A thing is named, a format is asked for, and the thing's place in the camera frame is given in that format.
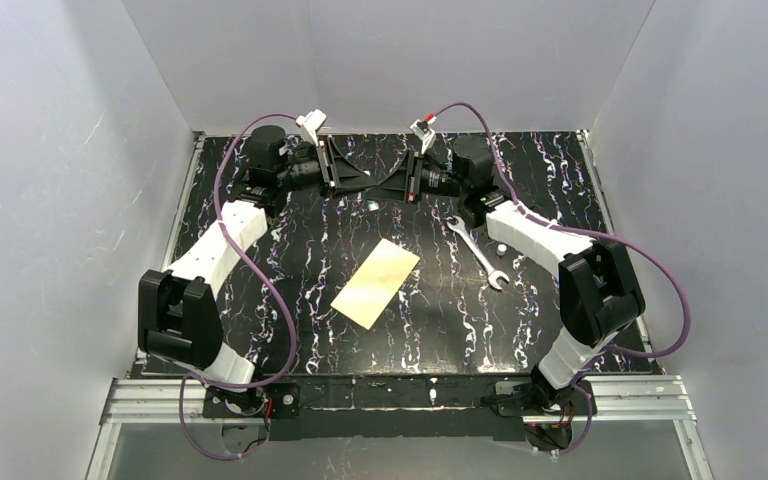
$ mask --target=marble surface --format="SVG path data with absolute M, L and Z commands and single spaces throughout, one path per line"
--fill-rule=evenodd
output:
M 434 146 L 438 158 L 446 158 L 457 136 L 440 135 Z M 408 147 L 418 146 L 408 135 L 335 139 L 350 161 L 379 180 Z M 215 219 L 210 190 L 229 140 L 205 141 L 174 258 Z M 575 133 L 499 133 L 495 141 L 506 174 L 527 205 L 562 224 L 604 231 Z M 245 165 L 240 152 L 238 147 L 233 173 Z M 225 195 L 233 178 L 230 170 Z M 561 328 L 557 284 L 549 272 L 510 248 L 500 259 L 494 253 L 496 242 L 476 236 L 488 257 L 512 279 L 501 292 L 494 291 L 473 255 L 443 225 L 443 219 L 457 212 L 454 200 L 426 197 L 419 206 L 386 202 L 379 207 L 371 209 L 360 195 L 325 201 L 315 191 L 294 192 L 272 229 L 249 249 L 298 321 L 295 373 L 526 372 L 548 352 Z M 381 238 L 414 252 L 420 261 L 367 331 L 330 304 Z M 226 340 L 264 374 L 276 372 L 288 354 L 285 321 L 265 287 L 240 265 L 218 294 Z M 617 343 L 643 348 L 634 326 Z M 645 360 L 606 357 L 595 370 L 652 370 Z M 143 373 L 168 369 L 168 364 L 150 359 Z

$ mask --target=purple cable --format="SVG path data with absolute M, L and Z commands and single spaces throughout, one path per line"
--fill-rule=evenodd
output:
M 507 187 L 508 193 L 511 196 L 511 200 L 517 206 L 517 209 L 523 215 L 525 215 L 526 218 L 528 218 L 532 222 L 535 222 L 539 225 L 548 226 L 552 230 L 557 230 L 559 232 L 574 233 L 577 235 L 595 237 L 603 240 L 614 241 L 619 244 L 625 245 L 626 247 L 642 255 L 643 258 L 645 258 L 646 260 L 649 260 L 650 262 L 652 262 L 652 264 L 655 265 L 658 268 L 658 270 L 663 272 L 664 276 L 667 277 L 667 280 L 669 280 L 670 283 L 672 283 L 673 288 L 675 289 L 676 294 L 678 295 L 678 300 L 679 302 L 681 302 L 681 310 L 684 317 L 682 326 L 681 326 L 681 334 L 679 335 L 678 340 L 676 340 L 675 343 L 673 343 L 669 347 L 663 350 L 659 350 L 657 352 L 638 352 L 636 350 L 631 350 L 625 347 L 618 347 L 616 345 L 609 345 L 606 347 L 606 350 L 612 350 L 614 352 L 622 353 L 624 355 L 628 355 L 631 357 L 660 358 L 660 357 L 669 355 L 671 353 L 674 353 L 676 350 L 681 348 L 681 346 L 684 345 L 684 342 L 687 341 L 688 335 L 690 335 L 690 302 L 687 299 L 687 293 L 685 292 L 684 288 L 682 288 L 682 286 L 679 284 L 675 274 L 673 274 L 673 272 L 666 265 L 664 265 L 658 259 L 653 257 L 643 247 L 641 247 L 640 245 L 634 242 L 631 242 L 623 238 L 619 238 L 609 233 L 602 233 L 602 232 L 597 232 L 593 230 L 585 230 L 581 228 L 565 227 L 563 225 L 550 224 L 549 222 L 546 222 L 540 218 L 530 216 L 528 214 L 528 211 L 525 210 L 524 206 L 522 205 L 522 202 L 520 202 L 519 198 L 517 198 L 513 185 L 511 185 L 511 182 L 508 180 L 507 176 L 504 173 L 505 164 L 502 162 L 502 157 L 499 154 L 499 149 L 496 146 L 496 142 L 493 141 L 493 134 L 490 132 L 490 127 L 487 126 L 487 122 L 484 120 L 484 117 L 482 117 L 481 114 L 478 113 L 478 110 L 476 110 L 475 107 L 473 107 L 472 105 L 466 102 L 456 102 L 446 107 L 443 107 L 442 109 L 440 109 L 439 112 L 435 113 L 434 116 L 435 117 L 439 116 L 441 113 L 445 112 L 446 110 L 452 107 L 457 107 L 457 106 L 468 108 L 470 111 L 472 111 L 473 114 L 475 114 L 476 118 L 478 118 L 478 121 L 481 122 L 481 126 L 484 127 L 484 134 L 487 136 L 487 141 L 490 143 L 490 150 L 493 152 L 493 159 L 496 162 L 496 171 L 499 173 L 499 177 L 502 179 L 502 182 L 505 184 L 505 187 Z
M 284 316 L 284 319 L 287 321 L 287 328 L 290 331 L 290 352 L 287 355 L 287 361 L 284 363 L 284 366 L 281 367 L 281 370 L 279 370 L 278 373 L 276 373 L 275 375 L 269 378 L 266 378 L 257 382 L 229 383 L 229 382 L 222 382 L 219 380 L 208 380 L 192 372 L 184 375 L 183 380 L 181 380 L 181 391 L 179 392 L 179 395 L 178 395 L 178 420 L 181 422 L 181 430 L 183 430 L 184 436 L 187 438 L 187 441 L 190 442 L 190 445 L 192 445 L 193 448 L 195 448 L 202 455 L 208 458 L 212 458 L 213 460 L 222 460 L 222 461 L 239 460 L 241 458 L 247 457 L 252 453 L 256 452 L 266 442 L 261 443 L 260 445 L 258 445 L 252 450 L 249 450 L 246 453 L 241 453 L 237 455 L 218 455 L 205 450 L 201 445 L 199 445 L 196 442 L 195 438 L 193 438 L 192 434 L 190 433 L 190 430 L 187 428 L 186 422 L 184 421 L 184 388 L 187 384 L 187 380 L 194 378 L 198 380 L 203 386 L 213 385 L 221 388 L 233 388 L 233 389 L 257 388 L 257 387 L 262 387 L 264 385 L 269 385 L 270 383 L 275 383 L 276 381 L 278 381 L 281 377 L 283 377 L 290 371 L 290 368 L 293 366 L 293 361 L 296 359 L 296 348 L 298 347 L 298 338 L 296 336 L 296 325 L 293 322 L 292 315 L 290 315 L 290 309 L 287 307 L 287 302 L 284 301 L 284 298 L 281 296 L 281 293 L 278 292 L 278 289 L 275 288 L 275 285 L 272 284 L 272 282 L 269 280 L 269 277 L 267 277 L 266 274 L 263 273 L 263 271 L 260 270 L 257 267 L 257 265 L 255 265 L 255 263 L 251 260 L 251 258 L 249 258 L 249 256 L 246 255 L 245 250 L 243 250 L 242 247 L 240 247 L 240 245 L 238 245 L 237 242 L 235 242 L 234 239 L 231 237 L 231 235 L 228 233 L 228 228 L 225 226 L 225 221 L 222 218 L 222 205 L 219 199 L 219 191 L 222 183 L 222 174 L 225 172 L 225 167 L 228 166 L 228 162 L 231 160 L 231 157 L 234 155 L 234 149 L 237 147 L 237 144 L 240 143 L 240 140 L 242 140 L 243 135 L 245 135 L 246 132 L 249 130 L 249 128 L 251 128 L 254 124 L 256 124 L 257 122 L 260 122 L 261 120 L 265 120 L 267 118 L 273 118 L 273 117 L 289 118 L 290 120 L 295 121 L 295 117 L 292 117 L 285 113 L 271 113 L 268 115 L 263 115 L 255 119 L 250 124 L 248 124 L 245 128 L 243 128 L 240 131 L 239 135 L 234 137 L 234 140 L 231 142 L 231 145 L 228 147 L 228 150 L 225 152 L 225 156 L 222 158 L 222 163 L 219 165 L 219 170 L 216 172 L 216 177 L 213 180 L 213 207 L 216 210 L 216 221 L 219 223 L 219 229 L 222 230 L 222 236 L 225 237 L 225 241 L 228 242 L 228 245 L 230 245 L 235 252 L 237 252 L 237 255 L 239 255 L 240 259 L 242 259 L 243 262 L 246 265 L 248 265 L 248 267 L 252 270 L 252 272 L 254 272 L 255 276 L 257 276 L 257 278 L 260 279 L 260 281 L 263 282 L 264 285 L 266 285 L 266 288 L 269 290 L 269 293 L 272 294 L 272 297 L 275 299 L 275 303 L 278 304 L 278 309 L 281 310 L 281 314 Z

